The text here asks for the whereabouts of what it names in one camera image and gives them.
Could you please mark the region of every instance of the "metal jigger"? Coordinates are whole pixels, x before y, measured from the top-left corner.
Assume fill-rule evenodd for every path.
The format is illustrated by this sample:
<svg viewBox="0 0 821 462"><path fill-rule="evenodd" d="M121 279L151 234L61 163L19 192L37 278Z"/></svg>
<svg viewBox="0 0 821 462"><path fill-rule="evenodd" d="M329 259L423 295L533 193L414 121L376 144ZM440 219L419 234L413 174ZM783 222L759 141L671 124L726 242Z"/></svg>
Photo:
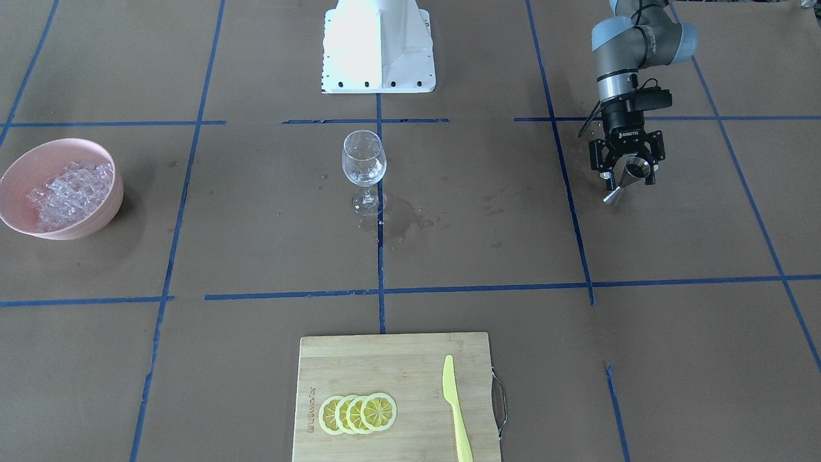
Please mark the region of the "metal jigger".
<svg viewBox="0 0 821 462"><path fill-rule="evenodd" d="M652 168L650 162L639 156L630 157L624 165L624 172L621 174L621 180L618 186L603 199L604 203L610 206L618 204L621 200L621 196L624 194L624 188L634 182L647 178Z"/></svg>

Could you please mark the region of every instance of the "clear liquid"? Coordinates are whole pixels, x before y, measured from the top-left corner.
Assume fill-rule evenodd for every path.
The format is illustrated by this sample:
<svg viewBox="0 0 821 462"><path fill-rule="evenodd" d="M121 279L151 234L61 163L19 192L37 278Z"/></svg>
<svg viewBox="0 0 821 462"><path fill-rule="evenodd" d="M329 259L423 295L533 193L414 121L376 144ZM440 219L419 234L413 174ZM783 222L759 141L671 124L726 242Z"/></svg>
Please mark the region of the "clear liquid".
<svg viewBox="0 0 821 462"><path fill-rule="evenodd" d="M373 162L367 165L346 165L345 176L356 186L368 187L378 183L385 176L387 165L384 162Z"/></svg>

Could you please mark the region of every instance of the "blue joint cap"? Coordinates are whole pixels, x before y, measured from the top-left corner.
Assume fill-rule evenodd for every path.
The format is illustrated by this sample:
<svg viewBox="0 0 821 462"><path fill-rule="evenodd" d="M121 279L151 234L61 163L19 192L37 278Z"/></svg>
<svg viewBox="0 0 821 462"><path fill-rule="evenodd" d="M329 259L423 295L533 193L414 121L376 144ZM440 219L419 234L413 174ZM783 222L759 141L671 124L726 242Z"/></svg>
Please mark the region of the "blue joint cap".
<svg viewBox="0 0 821 462"><path fill-rule="evenodd" d="M599 22L593 28L593 51L610 40L616 38L625 30L633 28L633 21L627 16L614 16Z"/></svg>
<svg viewBox="0 0 821 462"><path fill-rule="evenodd" d="M682 62L690 59L695 54L695 49L699 47L699 30L689 22L681 23L681 42L678 43L678 51L670 64Z"/></svg>

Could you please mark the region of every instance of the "knife handle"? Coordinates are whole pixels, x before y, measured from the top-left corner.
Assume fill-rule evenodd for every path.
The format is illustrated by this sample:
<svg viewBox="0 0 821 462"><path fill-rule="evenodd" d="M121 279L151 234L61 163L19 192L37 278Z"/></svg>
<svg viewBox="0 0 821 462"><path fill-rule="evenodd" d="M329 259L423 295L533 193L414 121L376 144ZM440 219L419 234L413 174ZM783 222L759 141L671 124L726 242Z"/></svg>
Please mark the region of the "knife handle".
<svg viewBox="0 0 821 462"><path fill-rule="evenodd" d="M458 405L453 407L453 430L456 434L456 457L459 462L473 462L473 453L470 451L470 443L467 439L465 421L461 417L461 409Z"/></svg>

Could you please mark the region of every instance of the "glass base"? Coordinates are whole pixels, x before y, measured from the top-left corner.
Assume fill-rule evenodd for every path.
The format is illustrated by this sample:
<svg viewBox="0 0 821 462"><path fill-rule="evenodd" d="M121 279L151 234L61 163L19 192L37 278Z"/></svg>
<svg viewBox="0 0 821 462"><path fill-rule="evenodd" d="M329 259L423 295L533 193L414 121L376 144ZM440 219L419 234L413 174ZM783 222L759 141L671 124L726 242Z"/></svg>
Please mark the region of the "glass base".
<svg viewBox="0 0 821 462"><path fill-rule="evenodd" d="M351 203L359 215L376 215L379 212L379 192L376 186L363 187L354 194Z"/></svg>

